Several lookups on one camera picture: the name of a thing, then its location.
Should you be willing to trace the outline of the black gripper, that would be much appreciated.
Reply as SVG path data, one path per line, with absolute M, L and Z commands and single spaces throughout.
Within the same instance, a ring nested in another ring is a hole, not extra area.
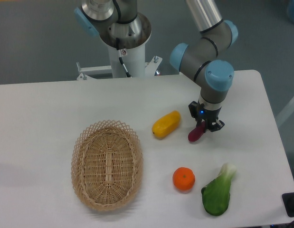
M 225 123 L 223 121 L 218 120 L 221 108 L 216 110 L 209 110 L 205 108 L 204 104 L 192 101 L 189 104 L 189 110 L 191 117 L 194 118 L 196 121 L 196 126 L 200 126 L 202 121 L 205 121 L 204 132 L 216 132 L 221 130 L 225 126 Z

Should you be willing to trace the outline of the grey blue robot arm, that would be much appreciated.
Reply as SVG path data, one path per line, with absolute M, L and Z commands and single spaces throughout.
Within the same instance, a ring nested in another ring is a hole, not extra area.
M 204 131 L 220 130 L 224 123 L 218 115 L 234 77 L 230 63 L 218 55 L 236 41 L 238 30 L 223 20 L 215 1 L 186 2 L 201 34 L 197 44 L 178 44 L 170 55 L 170 64 L 200 86 L 197 102 L 189 110 L 196 126 Z M 74 10 L 78 24 L 90 36 L 99 36 L 111 51 L 114 77 L 145 75 L 145 56 L 135 54 L 151 36 L 149 20 L 138 12 L 135 0 L 81 0 Z

